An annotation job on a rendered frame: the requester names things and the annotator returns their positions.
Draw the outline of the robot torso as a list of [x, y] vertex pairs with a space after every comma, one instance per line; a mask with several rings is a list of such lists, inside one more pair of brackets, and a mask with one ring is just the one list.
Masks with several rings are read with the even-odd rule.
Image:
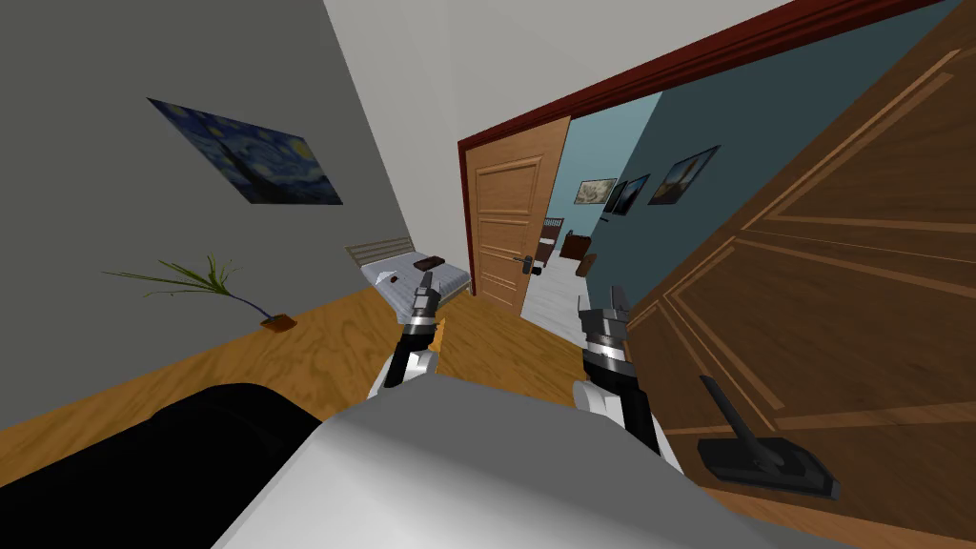
[[613, 420], [438, 374], [320, 424], [213, 549], [849, 549], [736, 514]]

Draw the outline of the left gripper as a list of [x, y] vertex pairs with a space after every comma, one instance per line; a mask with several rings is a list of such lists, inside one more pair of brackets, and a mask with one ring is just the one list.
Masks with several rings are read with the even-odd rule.
[[417, 285], [412, 307], [412, 324], [434, 324], [440, 302], [440, 292], [434, 289], [433, 272], [426, 272]]

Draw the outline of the brown wooden chair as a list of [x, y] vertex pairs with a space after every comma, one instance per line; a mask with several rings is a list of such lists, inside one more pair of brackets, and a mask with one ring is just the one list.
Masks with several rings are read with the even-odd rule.
[[537, 252], [535, 255], [535, 260], [539, 262], [543, 268], [547, 266], [548, 260], [550, 260], [552, 253], [555, 250], [555, 245], [559, 239], [563, 221], [564, 219], [561, 217], [546, 217], [543, 221], [539, 237], [539, 244], [537, 246]]

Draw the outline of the dark brown door leaf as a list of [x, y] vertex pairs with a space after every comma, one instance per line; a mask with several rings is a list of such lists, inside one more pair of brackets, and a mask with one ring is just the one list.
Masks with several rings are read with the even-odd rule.
[[[976, 549], [976, 0], [944, 15], [645, 298], [632, 346], [685, 474], [873, 549]], [[836, 500], [724, 483], [732, 431], [809, 450]]]

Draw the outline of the grey bed with slatted headboard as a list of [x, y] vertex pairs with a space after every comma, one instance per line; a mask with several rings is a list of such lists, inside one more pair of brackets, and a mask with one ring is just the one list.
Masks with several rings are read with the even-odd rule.
[[398, 324], [409, 321], [416, 288], [428, 273], [432, 275], [433, 287], [440, 293], [439, 306], [470, 290], [471, 276], [458, 267], [446, 262], [429, 271], [417, 267], [416, 263], [432, 256], [418, 252], [408, 236], [347, 246], [345, 251], [393, 309]]

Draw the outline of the green plant in brown pot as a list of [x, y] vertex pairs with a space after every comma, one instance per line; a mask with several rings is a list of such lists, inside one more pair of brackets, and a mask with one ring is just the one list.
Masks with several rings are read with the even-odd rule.
[[233, 262], [217, 263], [213, 254], [206, 256], [207, 270], [204, 274], [198, 273], [190, 268], [181, 266], [174, 262], [158, 260], [157, 263], [164, 266], [173, 274], [169, 277], [160, 277], [145, 274], [135, 274], [130, 272], [108, 272], [104, 275], [112, 275], [121, 278], [147, 281], [153, 283], [169, 284], [172, 289], [151, 291], [146, 296], [154, 294], [213, 294], [226, 296], [236, 302], [243, 303], [261, 315], [260, 326], [272, 333], [286, 333], [292, 330], [297, 321], [287, 314], [272, 315], [265, 309], [259, 307], [251, 300], [245, 299], [234, 293], [227, 286], [231, 274], [239, 271], [239, 267], [234, 267]]

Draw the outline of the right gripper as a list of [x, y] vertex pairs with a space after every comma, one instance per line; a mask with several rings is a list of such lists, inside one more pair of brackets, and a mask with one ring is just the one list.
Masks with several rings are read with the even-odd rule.
[[627, 323], [631, 306], [621, 285], [611, 288], [611, 307], [591, 309], [587, 297], [577, 299], [581, 330], [586, 343], [604, 346], [621, 346], [628, 338]]

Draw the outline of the light wood door leaf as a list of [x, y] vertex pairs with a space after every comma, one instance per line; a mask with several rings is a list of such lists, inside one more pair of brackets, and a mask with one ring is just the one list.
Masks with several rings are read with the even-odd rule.
[[563, 117], [463, 154], [472, 290], [516, 317], [532, 275], [513, 259], [535, 258], [570, 122]]

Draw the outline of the dark blue framed picture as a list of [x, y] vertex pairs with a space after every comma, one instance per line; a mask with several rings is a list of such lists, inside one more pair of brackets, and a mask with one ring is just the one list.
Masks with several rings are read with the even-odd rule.
[[618, 184], [611, 192], [603, 211], [606, 214], [625, 216], [633, 206], [648, 178], [649, 174], [645, 174], [643, 177], [635, 180]]

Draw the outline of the beige framed picture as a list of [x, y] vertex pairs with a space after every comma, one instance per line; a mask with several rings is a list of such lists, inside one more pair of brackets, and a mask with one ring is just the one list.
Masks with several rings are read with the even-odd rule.
[[580, 182], [574, 199], [575, 205], [603, 205], [615, 188], [615, 178], [584, 180]]

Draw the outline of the blue starry night painting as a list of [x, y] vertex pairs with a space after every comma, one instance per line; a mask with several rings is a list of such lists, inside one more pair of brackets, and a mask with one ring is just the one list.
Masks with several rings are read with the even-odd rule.
[[149, 102], [249, 203], [343, 203], [301, 136], [153, 98]]

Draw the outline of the brown and blue framed picture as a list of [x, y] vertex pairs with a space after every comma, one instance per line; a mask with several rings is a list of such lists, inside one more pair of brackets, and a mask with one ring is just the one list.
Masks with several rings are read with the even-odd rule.
[[676, 162], [666, 173], [648, 204], [676, 204], [719, 149], [720, 146], [715, 146]]

